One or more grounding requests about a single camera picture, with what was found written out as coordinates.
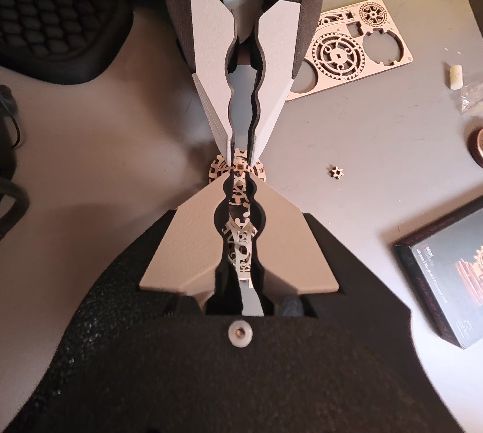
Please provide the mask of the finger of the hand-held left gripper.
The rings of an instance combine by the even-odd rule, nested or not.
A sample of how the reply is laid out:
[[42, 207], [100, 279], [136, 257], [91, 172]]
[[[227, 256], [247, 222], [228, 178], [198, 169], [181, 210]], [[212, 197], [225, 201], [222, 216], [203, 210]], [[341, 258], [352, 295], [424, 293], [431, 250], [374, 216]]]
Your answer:
[[256, 114], [251, 125], [250, 162], [256, 162], [263, 152], [294, 82], [299, 14], [300, 3], [279, 0], [257, 22], [255, 38], [262, 66], [253, 94]]
[[190, 2], [196, 67], [192, 77], [216, 144], [225, 159], [232, 159], [229, 109], [233, 89], [227, 78], [227, 62], [237, 27], [221, 0]]

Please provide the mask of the grey desk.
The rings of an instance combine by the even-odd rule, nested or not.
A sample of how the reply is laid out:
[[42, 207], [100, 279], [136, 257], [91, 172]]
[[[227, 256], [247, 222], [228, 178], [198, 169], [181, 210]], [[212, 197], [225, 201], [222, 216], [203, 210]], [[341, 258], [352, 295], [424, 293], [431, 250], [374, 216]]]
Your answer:
[[[323, 0], [333, 9], [363, 0]], [[392, 242], [482, 195], [446, 69], [482, 73], [468, 0], [383, 0], [414, 62], [286, 104], [261, 156], [267, 183], [311, 213], [412, 310], [428, 377], [467, 432], [482, 431], [482, 342], [433, 332]], [[218, 153], [161, 7], [138, 7], [111, 66], [79, 86], [1, 70], [24, 139], [14, 180], [30, 207], [1, 241], [1, 430], [30, 397], [90, 287]], [[344, 176], [334, 179], [338, 166]]]

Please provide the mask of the wooden gear puzzle sheet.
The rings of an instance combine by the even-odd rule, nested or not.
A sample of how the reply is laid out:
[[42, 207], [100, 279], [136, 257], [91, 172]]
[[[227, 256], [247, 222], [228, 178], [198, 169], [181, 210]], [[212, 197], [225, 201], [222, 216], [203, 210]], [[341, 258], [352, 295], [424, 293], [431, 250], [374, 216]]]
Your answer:
[[[371, 58], [365, 48], [364, 39], [377, 33], [394, 38], [397, 45], [399, 57], [388, 64]], [[366, 0], [321, 12], [304, 61], [315, 71], [315, 86], [306, 92], [290, 91], [288, 102], [401, 67], [413, 56], [383, 0]]]

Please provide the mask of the black puzzle box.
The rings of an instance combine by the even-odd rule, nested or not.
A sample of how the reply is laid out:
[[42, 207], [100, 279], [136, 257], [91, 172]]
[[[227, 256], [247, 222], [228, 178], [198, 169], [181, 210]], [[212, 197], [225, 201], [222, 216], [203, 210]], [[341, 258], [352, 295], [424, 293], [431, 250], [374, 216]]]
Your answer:
[[462, 207], [394, 250], [438, 334], [462, 349], [482, 339], [482, 207]]

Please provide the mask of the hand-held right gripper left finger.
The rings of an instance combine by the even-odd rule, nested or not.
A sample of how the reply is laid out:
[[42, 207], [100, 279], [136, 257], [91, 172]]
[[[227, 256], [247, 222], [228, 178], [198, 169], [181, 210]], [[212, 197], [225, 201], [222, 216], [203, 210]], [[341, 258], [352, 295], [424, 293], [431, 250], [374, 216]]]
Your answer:
[[222, 175], [185, 201], [142, 277], [142, 290], [194, 297], [199, 305], [241, 305], [238, 277], [228, 259], [223, 233], [229, 216], [233, 175]]

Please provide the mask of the black cloth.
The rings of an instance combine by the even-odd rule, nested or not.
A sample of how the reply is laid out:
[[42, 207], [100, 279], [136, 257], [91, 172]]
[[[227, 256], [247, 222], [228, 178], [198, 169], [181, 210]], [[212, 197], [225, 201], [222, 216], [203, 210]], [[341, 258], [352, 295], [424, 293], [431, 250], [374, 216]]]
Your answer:
[[[1, 177], [11, 180], [16, 169], [14, 149], [21, 142], [21, 131], [16, 121], [18, 106], [8, 86], [1, 85]], [[15, 127], [16, 138], [13, 139], [7, 126], [10, 120]]]

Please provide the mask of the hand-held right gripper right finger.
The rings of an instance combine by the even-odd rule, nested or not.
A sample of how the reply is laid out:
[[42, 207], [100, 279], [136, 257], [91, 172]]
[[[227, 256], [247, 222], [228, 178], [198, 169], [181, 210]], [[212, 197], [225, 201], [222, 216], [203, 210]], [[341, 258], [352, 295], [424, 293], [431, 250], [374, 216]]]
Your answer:
[[263, 294], [271, 301], [287, 296], [339, 290], [302, 211], [255, 175], [252, 207], [261, 207], [263, 225], [256, 225], [257, 259], [264, 270]]

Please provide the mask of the brown round object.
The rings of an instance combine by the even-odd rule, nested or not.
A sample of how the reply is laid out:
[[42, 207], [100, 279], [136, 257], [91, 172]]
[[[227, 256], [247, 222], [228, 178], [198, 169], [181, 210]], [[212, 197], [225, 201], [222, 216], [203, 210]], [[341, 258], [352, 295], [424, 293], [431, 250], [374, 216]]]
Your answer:
[[474, 161], [483, 168], [483, 157], [482, 157], [482, 134], [483, 129], [475, 129], [471, 132], [468, 137], [467, 145], [471, 157]]

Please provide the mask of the black mesh chair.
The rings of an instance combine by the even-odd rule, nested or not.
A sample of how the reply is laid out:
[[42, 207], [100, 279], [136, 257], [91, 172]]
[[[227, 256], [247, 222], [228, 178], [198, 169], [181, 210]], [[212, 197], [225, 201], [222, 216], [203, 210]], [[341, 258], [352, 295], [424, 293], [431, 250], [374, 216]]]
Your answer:
[[1, 0], [1, 66], [60, 85], [102, 74], [133, 24], [127, 0]]

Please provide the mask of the clear plastic bag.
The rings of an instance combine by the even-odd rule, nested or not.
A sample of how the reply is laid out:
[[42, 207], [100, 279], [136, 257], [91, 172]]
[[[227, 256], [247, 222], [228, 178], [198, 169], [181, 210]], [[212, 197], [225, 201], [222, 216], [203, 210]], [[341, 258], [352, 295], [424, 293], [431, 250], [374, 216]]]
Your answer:
[[460, 90], [462, 116], [482, 116], [482, 80], [463, 86]]

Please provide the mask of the ornate wooden puzzle model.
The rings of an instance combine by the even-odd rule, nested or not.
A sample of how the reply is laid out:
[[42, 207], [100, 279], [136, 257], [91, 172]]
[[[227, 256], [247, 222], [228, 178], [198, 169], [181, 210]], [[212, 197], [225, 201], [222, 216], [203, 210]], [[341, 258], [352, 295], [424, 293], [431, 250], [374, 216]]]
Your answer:
[[235, 268], [240, 283], [253, 288], [251, 279], [252, 242], [257, 229], [250, 220], [250, 201], [246, 192], [246, 176], [253, 173], [266, 181], [263, 164], [258, 160], [254, 166], [248, 162], [248, 152], [236, 148], [232, 166], [226, 164], [222, 155], [212, 162], [208, 182], [211, 183], [226, 172], [234, 171], [233, 193], [229, 201], [229, 219], [223, 228], [228, 243], [228, 258]]

